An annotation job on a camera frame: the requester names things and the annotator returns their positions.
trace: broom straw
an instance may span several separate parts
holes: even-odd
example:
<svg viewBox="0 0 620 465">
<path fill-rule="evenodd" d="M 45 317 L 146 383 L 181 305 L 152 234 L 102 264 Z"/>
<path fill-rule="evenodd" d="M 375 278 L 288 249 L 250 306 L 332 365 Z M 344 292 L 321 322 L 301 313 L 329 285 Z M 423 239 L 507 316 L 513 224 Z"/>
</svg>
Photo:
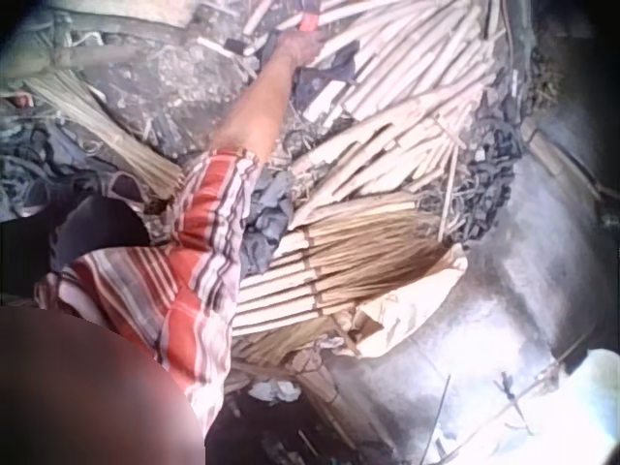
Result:
<svg viewBox="0 0 620 465">
<path fill-rule="evenodd" d="M 30 77 L 28 86 L 76 123 L 99 137 L 123 157 L 136 174 L 162 199 L 178 186 L 181 169 L 123 131 L 101 109 L 83 83 L 71 72 Z"/>
</svg>

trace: bundle of bamboo sticks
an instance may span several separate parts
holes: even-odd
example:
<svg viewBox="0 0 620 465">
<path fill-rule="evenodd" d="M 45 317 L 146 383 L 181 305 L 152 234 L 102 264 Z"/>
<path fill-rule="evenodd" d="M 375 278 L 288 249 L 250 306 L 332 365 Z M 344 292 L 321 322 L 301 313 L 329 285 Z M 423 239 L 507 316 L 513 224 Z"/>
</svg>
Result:
<svg viewBox="0 0 620 465">
<path fill-rule="evenodd" d="M 241 283 L 233 335 L 355 310 L 358 303 L 410 283 L 446 248 L 430 238 L 438 218 L 376 207 L 335 215 L 290 232 L 263 275 Z"/>
<path fill-rule="evenodd" d="M 155 195 L 167 199 L 173 194 L 181 179 L 181 168 L 127 134 L 112 121 L 74 73 L 59 71 L 30 77 L 26 83 L 38 96 L 98 136 L 123 157 Z"/>
<path fill-rule="evenodd" d="M 347 112 L 359 123 L 292 166 L 300 176 L 335 162 L 291 229 L 311 223 L 326 205 L 398 189 L 416 192 L 447 174 L 450 158 L 466 148 L 459 134 L 495 79 L 492 52 L 501 34 L 496 23 L 482 34 L 480 23 L 481 8 L 467 0 L 398 2 L 360 16 L 327 42 L 318 61 L 360 40 L 357 85 L 330 83 L 304 115 L 317 119 L 327 112 L 330 125 Z"/>
<path fill-rule="evenodd" d="M 323 114 L 328 126 L 346 112 L 358 123 L 292 165 L 295 177 L 332 167 L 296 210 L 267 273 L 241 283 L 235 335 L 354 310 L 420 278 L 446 251 L 451 192 L 442 217 L 419 212 L 416 192 L 446 175 L 451 191 L 466 148 L 460 133 L 495 79 L 497 21 L 482 34 L 481 8 L 468 0 L 355 6 L 366 13 L 317 63 L 360 40 L 357 85 L 330 83 L 304 115 Z"/>
</svg>

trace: shirt sleeve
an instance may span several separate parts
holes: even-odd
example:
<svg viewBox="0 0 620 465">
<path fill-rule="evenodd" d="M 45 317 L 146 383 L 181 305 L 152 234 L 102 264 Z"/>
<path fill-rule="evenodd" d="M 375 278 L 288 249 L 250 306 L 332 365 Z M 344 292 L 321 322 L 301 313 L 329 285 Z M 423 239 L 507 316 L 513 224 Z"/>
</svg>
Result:
<svg viewBox="0 0 620 465">
<path fill-rule="evenodd" d="M 158 353 L 204 433 L 221 408 L 230 371 L 241 223 L 257 177 L 253 154 L 218 150 L 189 169 L 170 210 L 173 243 L 166 253 L 179 290 L 164 318 Z"/>
<path fill-rule="evenodd" d="M 242 221 L 258 172 L 246 150 L 203 155 L 170 207 L 170 244 L 92 252 L 36 289 L 43 308 L 107 327 L 156 358 L 183 389 L 203 434 L 224 399 Z"/>
</svg>

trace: bamboo strip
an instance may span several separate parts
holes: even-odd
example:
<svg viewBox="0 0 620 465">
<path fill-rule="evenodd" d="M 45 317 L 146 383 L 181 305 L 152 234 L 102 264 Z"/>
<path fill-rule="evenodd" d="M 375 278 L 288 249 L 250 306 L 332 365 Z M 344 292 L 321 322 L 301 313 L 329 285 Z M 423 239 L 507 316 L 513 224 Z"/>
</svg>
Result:
<svg viewBox="0 0 620 465">
<path fill-rule="evenodd" d="M 344 7 L 330 10 L 327 13 L 321 14 L 319 16 L 319 26 L 325 26 L 327 24 L 331 24 L 332 22 L 338 21 L 340 19 L 344 19 L 345 17 L 359 15 L 360 13 L 367 12 L 369 10 L 377 9 L 384 7 L 386 5 L 391 5 L 394 3 L 398 3 L 401 0 L 368 0 L 365 2 L 355 3 L 353 5 L 346 5 Z M 325 4 L 322 5 L 321 10 L 326 10 Z M 296 27 L 301 22 L 302 13 L 291 16 L 290 18 L 282 21 L 278 24 L 275 29 L 278 31 L 286 31 L 287 29 L 291 29 Z M 261 35 L 253 44 L 245 48 L 243 50 L 243 54 L 245 56 L 254 55 L 262 46 L 264 46 L 267 42 L 268 34 Z"/>
<path fill-rule="evenodd" d="M 448 220 L 448 213 L 450 211 L 450 204 L 452 202 L 452 190 L 454 189 L 454 175 L 456 174 L 456 162 L 458 161 L 458 147 L 452 150 L 452 155 L 449 162 L 449 175 L 448 186 L 446 187 L 446 199 L 444 201 L 444 208 L 442 210 L 442 219 L 439 224 L 439 232 L 437 239 L 442 242 L 444 240 L 444 232 L 446 231 L 446 221 Z"/>
<path fill-rule="evenodd" d="M 314 295 L 296 298 L 267 308 L 237 312 L 232 321 L 234 327 L 250 326 L 259 323 L 292 317 L 310 310 L 318 310 Z"/>
<path fill-rule="evenodd" d="M 459 46 L 461 46 L 467 34 L 471 33 L 472 30 L 476 31 L 475 26 L 477 26 L 477 20 L 480 13 L 481 8 L 478 5 L 471 8 L 454 33 L 450 36 L 448 43 L 441 51 L 440 55 L 433 62 L 430 68 L 426 70 L 426 73 L 424 73 L 418 82 L 418 85 L 414 89 L 414 94 L 430 90 L 432 86 L 439 81 L 441 75 L 446 71 L 446 68 L 449 66 L 451 60 L 454 59 Z"/>
<path fill-rule="evenodd" d="M 475 60 L 477 61 L 480 58 L 480 55 L 482 55 L 482 42 L 479 40 L 471 41 L 448 66 L 441 78 L 440 85 L 452 84 L 462 73 L 463 69 L 471 66 Z"/>
<path fill-rule="evenodd" d="M 243 336 L 246 334 L 253 334 L 255 332 L 272 331 L 273 329 L 277 329 L 279 327 L 296 325 L 298 323 L 307 322 L 308 320 L 313 320 L 321 316 L 322 314 L 319 310 L 310 310 L 308 312 L 300 313 L 292 317 L 286 317 L 281 320 L 270 321 L 267 323 L 260 323 L 258 325 L 233 327 L 232 337 Z"/>
<path fill-rule="evenodd" d="M 362 38 L 359 44 L 359 51 L 354 57 L 357 70 L 357 82 L 361 82 L 363 80 L 362 74 L 365 73 L 365 70 L 369 66 L 371 66 L 370 63 L 375 59 L 377 50 L 383 48 L 386 45 L 386 42 L 391 40 L 398 33 L 398 31 L 404 28 L 410 21 L 411 19 L 409 17 L 405 17 L 400 21 L 394 22 L 394 24 L 384 26 L 381 30 L 373 31 L 367 39 Z M 309 121 L 316 121 L 319 119 L 321 113 L 329 109 L 333 99 L 340 94 L 346 86 L 346 82 L 335 80 L 331 81 L 303 113 L 304 118 Z"/>
<path fill-rule="evenodd" d="M 398 66 L 390 70 L 390 73 L 382 80 L 379 86 L 377 86 L 373 94 L 375 108 L 370 106 L 367 111 L 376 111 L 377 109 L 385 108 L 391 103 L 391 101 L 398 95 L 406 86 L 407 82 L 415 82 L 412 93 L 421 93 L 430 90 L 433 85 L 439 80 L 439 76 L 445 71 L 445 68 L 449 64 L 449 60 L 460 50 L 460 47 L 465 47 L 462 41 L 462 36 L 465 35 L 477 35 L 478 32 L 472 24 L 472 13 L 470 12 L 461 20 L 456 31 L 450 36 L 444 36 L 443 40 L 436 42 L 434 46 L 431 46 L 428 50 L 424 50 L 421 44 L 418 44 L 412 48 L 409 56 L 419 57 L 423 54 L 430 55 L 424 57 L 419 63 L 414 63 L 413 66 L 408 59 L 402 60 Z M 399 82 L 405 81 L 405 84 L 397 85 Z"/>
<path fill-rule="evenodd" d="M 418 60 L 428 50 L 436 44 L 446 39 L 448 32 L 464 17 L 466 10 L 463 8 L 447 8 L 426 21 L 416 32 L 409 34 L 409 37 L 392 53 L 390 53 L 371 76 L 364 83 L 364 88 L 360 88 L 347 102 L 345 109 L 356 119 L 364 119 L 376 112 L 378 94 L 383 92 L 386 87 L 384 82 L 392 83 L 391 76 L 400 78 L 403 73 L 412 66 L 412 60 Z"/>
<path fill-rule="evenodd" d="M 254 34 L 254 31 L 259 26 L 259 23 L 263 19 L 263 16 L 266 15 L 272 3 L 273 0 L 261 0 L 259 2 L 256 9 L 254 10 L 254 12 L 252 12 L 247 22 L 245 23 L 245 27 L 243 27 L 243 35 L 251 36 L 252 34 Z"/>
<path fill-rule="evenodd" d="M 369 165 L 364 170 L 356 174 L 355 177 L 350 179 L 347 184 L 341 186 L 341 188 L 336 192 L 336 197 L 346 197 L 347 195 L 351 194 L 355 189 L 358 189 L 371 181 L 378 180 L 383 175 L 389 175 L 393 170 L 405 171 L 409 168 L 409 166 L 403 166 L 402 163 L 404 161 L 410 160 L 411 158 L 420 154 L 420 152 L 427 150 L 428 146 L 434 146 L 436 144 L 437 140 L 436 138 L 434 138 L 427 139 L 423 141 L 420 145 L 411 148 L 403 148 L 402 146 L 395 147 L 389 153 L 378 159 L 375 163 Z"/>
<path fill-rule="evenodd" d="M 291 221 L 289 228 L 294 228 L 305 223 L 308 215 L 320 205 L 320 201 L 324 200 L 326 196 L 330 196 L 333 192 L 346 182 L 360 167 L 368 163 L 372 157 L 383 149 L 383 147 L 391 140 L 394 139 L 398 130 L 389 125 L 378 136 L 371 139 L 359 150 L 355 152 L 355 155 L 351 157 L 349 163 L 345 164 L 336 173 L 330 175 L 322 184 L 320 193 L 313 196 L 305 205 L 303 205 L 294 214 L 294 218 Z"/>
<path fill-rule="evenodd" d="M 404 193 L 396 192 L 393 194 L 365 197 L 361 199 L 354 199 L 352 201 L 343 201 L 332 205 L 326 205 L 317 208 L 308 217 L 308 223 L 312 224 L 325 218 L 340 217 L 343 215 L 349 215 L 354 213 L 359 214 L 374 214 L 377 208 L 383 204 L 398 204 L 402 202 L 408 202 L 410 196 Z"/>
<path fill-rule="evenodd" d="M 305 252 L 295 252 L 290 255 L 286 255 L 284 257 L 280 257 L 279 259 L 272 261 L 270 268 L 278 268 L 280 266 L 284 266 L 285 264 L 292 264 L 293 262 L 298 262 L 305 258 L 306 258 Z M 243 281 L 241 281 L 241 287 L 243 287 L 244 285 L 251 286 L 252 284 L 257 284 L 257 283 L 252 283 L 252 281 L 248 281 L 248 280 L 251 280 L 252 278 L 258 278 L 260 276 L 261 275 L 256 275 L 256 276 L 250 276 L 250 277 L 245 278 Z"/>
<path fill-rule="evenodd" d="M 411 192 L 412 194 L 414 194 L 415 192 L 419 191 L 422 187 L 427 186 L 428 184 L 430 184 L 431 182 L 433 182 L 436 179 L 439 179 L 443 175 L 444 175 L 444 170 L 437 168 L 437 169 L 435 169 L 435 170 L 425 174 L 424 176 L 422 176 L 418 180 L 413 181 L 413 182 L 407 184 L 403 188 L 403 190 Z"/>
<path fill-rule="evenodd" d="M 351 5 L 350 8 L 362 7 L 362 6 L 363 4 L 360 3 L 360 4 Z M 408 3 L 408 4 L 405 3 L 405 4 L 389 9 L 383 15 L 375 16 L 372 20 L 363 22 L 353 27 L 349 27 L 342 33 L 329 39 L 325 43 L 325 46 L 321 50 L 321 53 L 319 54 L 317 59 L 315 59 L 314 62 L 310 66 L 317 66 L 319 63 L 321 63 L 323 60 L 325 60 L 326 58 L 334 54 L 336 51 L 338 51 L 340 48 L 342 48 L 346 44 L 356 39 L 359 39 L 360 37 L 363 37 L 365 34 L 368 34 L 369 32 L 373 30 L 377 30 L 379 26 L 390 24 L 404 16 L 413 16 L 415 14 L 419 14 L 420 12 L 423 12 L 424 10 L 429 10 L 433 7 L 434 7 L 433 2 L 430 2 L 430 1 L 428 2 L 417 1 L 415 3 Z"/>
<path fill-rule="evenodd" d="M 436 59 L 440 49 L 441 44 L 437 44 L 431 50 L 427 51 L 420 60 L 417 60 L 410 69 L 406 70 L 404 77 L 395 82 L 393 86 L 387 88 L 386 92 L 378 95 L 376 110 L 389 107 L 389 105 L 391 105 L 398 96 L 402 95 L 405 90 L 407 90 L 406 95 L 410 95 L 412 90 L 416 87 L 419 77 L 428 69 L 433 60 Z"/>
<path fill-rule="evenodd" d="M 448 32 L 446 25 L 456 23 L 458 15 L 464 15 L 464 10 L 452 9 L 441 10 L 434 15 L 422 17 L 422 21 L 416 21 L 413 27 L 407 28 L 397 35 L 394 40 L 386 47 L 380 60 L 375 66 L 368 70 L 363 78 L 363 85 L 355 89 L 343 103 L 343 108 L 350 114 L 354 114 L 359 107 L 367 102 L 373 89 L 387 76 L 391 70 L 402 63 L 412 47 L 426 47 L 427 44 L 434 45 L 436 39 L 441 39 L 443 34 Z"/>
<path fill-rule="evenodd" d="M 292 263 L 287 263 L 284 266 L 274 266 L 272 263 L 265 273 L 245 278 L 243 281 L 241 281 L 240 289 L 243 291 L 266 281 L 272 281 L 274 279 L 281 278 L 289 274 L 295 274 L 300 271 L 308 271 L 308 269 L 310 268 L 310 264 L 307 261 L 307 258 L 303 254 L 295 255 L 299 256 L 299 258 Z M 242 297 L 239 300 L 251 300 L 251 298 Z"/>
<path fill-rule="evenodd" d="M 472 92 L 473 87 L 487 85 L 492 81 L 493 77 L 485 73 L 487 73 L 486 66 L 478 63 L 471 69 L 471 72 L 453 84 L 417 95 L 373 115 L 299 157 L 291 166 L 291 173 L 294 176 L 302 176 L 314 166 L 333 162 L 352 141 L 359 140 L 362 136 L 377 131 L 388 123 L 396 122 L 400 125 L 403 120 L 406 120 L 408 126 L 411 127 L 424 117 L 429 108 L 434 107 L 433 111 L 439 111 L 443 107 L 452 108 L 454 102 L 458 102 L 458 99 Z"/>
</svg>

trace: bamboo stick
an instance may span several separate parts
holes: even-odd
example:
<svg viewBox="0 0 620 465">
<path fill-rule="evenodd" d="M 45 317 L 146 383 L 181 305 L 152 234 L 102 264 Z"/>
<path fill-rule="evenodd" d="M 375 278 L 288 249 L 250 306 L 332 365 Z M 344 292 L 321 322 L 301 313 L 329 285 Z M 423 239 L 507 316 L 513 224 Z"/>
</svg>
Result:
<svg viewBox="0 0 620 465">
<path fill-rule="evenodd" d="M 386 92 L 377 96 L 376 110 L 386 109 L 394 100 L 407 89 L 407 95 L 415 88 L 419 77 L 436 59 L 441 48 L 441 44 L 435 45 L 431 50 L 427 51 L 419 61 L 416 61 L 411 68 L 406 70 L 405 75 L 396 81 L 392 87 L 387 88 Z"/>
<path fill-rule="evenodd" d="M 411 127 L 424 117 L 429 107 L 436 107 L 433 109 L 434 111 L 441 107 L 451 108 L 455 99 L 467 95 L 474 86 L 486 85 L 492 81 L 491 75 L 484 75 L 486 71 L 486 66 L 483 63 L 478 63 L 466 76 L 453 84 L 437 88 L 426 94 L 417 95 L 397 106 L 373 115 L 299 157 L 291 166 L 291 173 L 294 176 L 302 176 L 314 166 L 333 162 L 338 154 L 342 153 L 353 140 L 358 140 L 361 136 L 374 132 L 388 123 L 397 122 L 400 124 L 401 121 L 407 120 Z"/>
<path fill-rule="evenodd" d="M 317 291 L 320 290 L 315 288 L 314 284 L 304 284 L 278 294 L 265 295 L 262 298 L 249 300 L 247 302 L 239 301 L 237 303 L 237 313 L 245 313 L 259 308 L 268 308 L 279 303 L 295 300 L 298 297 L 306 297 L 315 294 Z"/>
<path fill-rule="evenodd" d="M 365 2 L 355 3 L 354 5 L 347 5 L 335 10 L 330 10 L 327 13 L 321 14 L 319 16 L 319 26 L 325 26 L 327 24 L 331 24 L 332 22 L 338 21 L 340 19 L 344 19 L 345 17 L 359 15 L 360 13 L 367 12 L 369 10 L 377 9 L 384 7 L 386 5 L 391 5 L 394 3 L 398 3 L 401 0 L 368 0 Z M 326 10 L 325 3 L 321 6 L 321 11 Z M 275 29 L 278 31 L 285 31 L 287 29 L 291 29 L 296 27 L 301 22 L 302 13 L 297 15 L 293 15 L 290 18 L 282 21 L 280 24 L 275 26 Z M 264 46 L 267 42 L 268 34 L 261 35 L 253 44 L 245 48 L 243 50 L 243 54 L 245 56 L 254 55 L 262 46 Z"/>
<path fill-rule="evenodd" d="M 500 24 L 500 9 L 500 0 L 489 0 L 486 39 L 493 37 L 497 33 L 497 28 Z"/>
<path fill-rule="evenodd" d="M 408 34 L 408 37 L 388 53 L 380 66 L 368 76 L 364 85 L 344 103 L 344 108 L 355 117 L 358 113 L 372 114 L 369 108 L 373 106 L 373 96 L 376 89 L 381 87 L 381 82 L 394 70 L 410 66 L 414 57 L 420 57 L 441 41 L 464 15 L 465 10 L 462 8 L 445 9 L 428 19 L 415 32 Z"/>
<path fill-rule="evenodd" d="M 254 9 L 254 12 L 252 12 L 250 17 L 248 17 L 248 20 L 243 27 L 243 35 L 251 36 L 252 34 L 254 34 L 254 31 L 259 26 L 259 23 L 261 22 L 263 17 L 269 11 L 269 7 L 271 7 L 272 3 L 273 0 L 261 0 L 259 2 L 257 7 Z"/>
<path fill-rule="evenodd" d="M 446 199 L 444 201 L 444 208 L 442 210 L 442 219 L 439 224 L 439 232 L 437 239 L 440 242 L 444 240 L 444 232 L 446 231 L 446 221 L 448 220 L 448 213 L 450 211 L 450 204 L 452 202 L 452 190 L 454 189 L 454 175 L 456 174 L 456 162 L 458 161 L 458 147 L 452 150 L 452 155 L 449 162 L 449 175 L 448 186 L 446 187 Z"/>
<path fill-rule="evenodd" d="M 429 151 L 432 151 L 438 143 L 440 143 L 438 139 L 433 140 L 433 143 L 427 145 L 421 151 L 404 152 L 396 169 L 386 172 L 377 179 L 367 183 L 359 192 L 362 195 L 369 195 L 394 191 L 411 175 L 417 166 L 425 159 Z"/>
<path fill-rule="evenodd" d="M 374 214 L 376 208 L 383 204 L 398 204 L 409 202 L 411 199 L 407 194 L 395 192 L 393 194 L 365 197 L 352 201 L 343 201 L 332 205 L 321 206 L 314 210 L 307 221 L 309 224 L 315 223 L 325 218 L 342 216 L 347 214 Z"/>
<path fill-rule="evenodd" d="M 271 305 L 265 308 L 237 312 L 232 322 L 233 326 L 250 326 L 259 323 L 279 320 L 286 317 L 292 317 L 299 313 L 305 313 L 310 310 L 318 310 L 317 301 L 314 295 L 296 298 L 277 305 Z"/>
<path fill-rule="evenodd" d="M 295 266 L 298 264 L 299 263 L 293 263 L 289 265 L 289 267 L 290 269 L 293 269 L 293 268 L 299 267 L 299 266 Z M 316 266 L 316 267 L 310 266 L 307 263 L 301 263 L 300 265 L 302 269 L 297 270 L 291 274 L 284 275 L 284 276 L 278 276 L 276 278 L 270 279 L 269 281 L 265 281 L 257 286 L 242 288 L 239 291 L 238 301 L 249 302 L 250 300 L 260 298 L 261 296 L 265 295 L 265 292 L 264 292 L 265 286 L 268 286 L 270 284 L 273 284 L 277 287 L 272 292 L 269 292 L 267 294 L 275 294 L 278 291 L 296 288 L 297 286 L 312 283 L 313 281 L 316 281 L 317 279 L 319 279 L 319 276 L 321 274 L 326 274 L 326 272 L 322 272 L 320 270 L 319 266 Z"/>
<path fill-rule="evenodd" d="M 409 184 L 407 184 L 403 189 L 407 192 L 411 192 L 412 194 L 414 194 L 415 192 L 419 191 L 422 187 L 427 186 L 428 184 L 430 184 L 431 182 L 433 182 L 436 179 L 439 179 L 440 177 L 442 177 L 444 175 L 444 170 L 437 168 L 427 174 L 425 174 L 424 176 L 422 176 L 421 178 L 419 178 L 416 181 L 413 181 Z"/>
<path fill-rule="evenodd" d="M 475 31 L 474 26 L 477 25 L 476 21 L 481 13 L 481 8 L 478 5 L 472 7 L 465 18 L 460 22 L 454 33 L 450 36 L 448 43 L 441 51 L 438 58 L 433 62 L 426 73 L 422 76 L 418 85 L 414 89 L 414 94 L 419 92 L 428 91 L 433 85 L 435 85 L 441 75 L 445 72 L 446 68 L 450 64 L 450 61 L 454 59 L 459 46 L 462 44 L 463 39 L 472 30 Z"/>
<path fill-rule="evenodd" d="M 325 46 L 321 50 L 319 56 L 314 60 L 314 62 L 312 62 L 310 66 L 317 66 L 319 63 L 334 54 L 346 44 L 349 44 L 350 42 L 359 39 L 370 31 L 380 29 L 385 24 L 391 24 L 404 16 L 410 17 L 420 12 L 423 12 L 424 10 L 429 10 L 433 7 L 434 5 L 432 2 L 426 1 L 417 1 L 415 3 L 409 4 L 405 3 L 394 6 L 382 15 L 376 15 L 374 18 L 372 18 L 372 20 L 368 20 L 360 24 L 354 25 L 353 27 L 349 27 L 340 34 L 329 39 L 325 43 Z"/>
<path fill-rule="evenodd" d="M 366 38 L 362 38 L 359 45 L 359 52 L 356 53 L 354 57 L 357 70 L 356 80 L 358 82 L 362 81 L 361 72 L 359 70 L 365 72 L 366 68 L 370 66 L 370 62 L 375 59 L 377 50 L 384 47 L 386 42 L 392 39 L 398 31 L 405 27 L 410 21 L 410 18 L 405 17 L 400 21 L 396 21 L 394 24 L 384 26 L 381 30 L 373 31 Z M 319 119 L 321 113 L 329 109 L 333 99 L 342 92 L 346 86 L 346 82 L 331 81 L 303 113 L 304 118 L 313 122 Z"/>
<path fill-rule="evenodd" d="M 304 224 L 308 215 L 315 208 L 320 206 L 320 202 L 324 201 L 327 196 L 331 196 L 333 192 L 346 182 L 360 167 L 368 163 L 368 161 L 370 161 L 376 153 L 381 151 L 389 141 L 394 139 L 397 133 L 398 130 L 394 126 L 389 125 L 378 136 L 360 147 L 359 150 L 356 150 L 355 155 L 351 157 L 349 163 L 330 175 L 322 184 L 320 192 L 313 195 L 305 205 L 297 210 L 289 228 L 293 230 L 297 226 Z"/>
<path fill-rule="evenodd" d="M 315 318 L 321 317 L 322 314 L 319 310 L 310 310 L 308 312 L 300 313 L 292 317 L 286 317 L 280 320 L 270 321 L 267 323 L 260 323 L 257 325 L 233 327 L 232 337 L 243 336 L 246 334 L 254 334 L 255 332 L 272 331 L 279 327 L 296 325 L 298 323 L 307 322 Z"/>
<path fill-rule="evenodd" d="M 434 83 L 433 78 L 447 66 L 445 64 L 447 58 L 452 57 L 457 47 L 461 45 L 462 36 L 471 29 L 472 15 L 480 9 L 474 8 L 470 13 L 466 14 L 466 11 L 459 9 L 452 13 L 452 16 L 448 16 L 445 21 L 438 25 L 439 30 L 431 31 L 422 40 L 414 43 L 408 51 L 407 55 L 384 76 L 380 84 L 376 86 L 372 93 L 367 96 L 366 104 L 363 109 L 366 112 L 376 111 L 382 105 L 385 107 L 389 103 L 389 99 L 385 99 L 385 94 L 399 81 L 403 80 L 407 76 L 408 70 L 412 68 L 411 59 L 423 56 L 428 53 L 432 59 L 426 58 L 426 63 L 418 64 L 413 67 L 412 75 L 415 78 L 419 77 L 417 85 L 414 86 L 412 93 L 426 92 L 431 89 Z M 458 24 L 456 30 L 448 36 L 448 32 Z"/>
<path fill-rule="evenodd" d="M 305 272 L 311 268 L 310 263 L 308 262 L 307 258 L 303 256 L 303 254 L 295 255 L 300 257 L 292 263 L 288 263 L 284 266 L 273 266 L 272 264 L 265 273 L 245 278 L 243 281 L 241 281 L 240 289 L 242 291 L 245 289 L 250 289 L 264 282 L 273 281 L 275 279 L 288 276 L 290 274 L 296 274 L 298 272 Z M 242 296 L 239 300 L 243 301 L 251 299 L 252 298 L 246 298 L 245 296 Z"/>
<path fill-rule="evenodd" d="M 473 40 L 466 45 L 461 54 L 457 56 L 448 66 L 448 69 L 441 78 L 440 85 L 453 83 L 462 73 L 464 68 L 469 67 L 474 60 L 477 60 L 481 52 L 482 42 L 479 40 Z"/>
<path fill-rule="evenodd" d="M 294 262 L 298 262 L 300 260 L 304 260 L 306 258 L 305 252 L 295 252 L 290 255 L 286 255 L 284 257 L 280 257 L 279 259 L 273 260 L 269 268 L 278 268 L 280 266 L 284 266 L 285 264 L 292 264 Z M 258 280 L 256 282 L 252 282 L 252 278 L 260 278 L 262 275 L 257 274 L 255 276 L 249 276 L 241 281 L 241 287 L 244 285 L 251 286 L 252 284 L 257 284 L 262 282 L 262 280 Z"/>
<path fill-rule="evenodd" d="M 392 170 L 406 169 L 401 165 L 405 160 L 410 160 L 412 156 L 426 150 L 429 145 L 437 144 L 436 138 L 427 139 L 422 144 L 416 147 L 407 147 L 398 145 L 394 147 L 390 152 L 383 155 L 376 162 L 370 164 L 368 167 L 357 173 L 346 184 L 342 185 L 336 192 L 336 198 L 344 198 L 351 194 L 354 190 L 360 188 L 364 184 L 373 180 L 379 179 L 384 174 L 390 173 Z"/>
</svg>

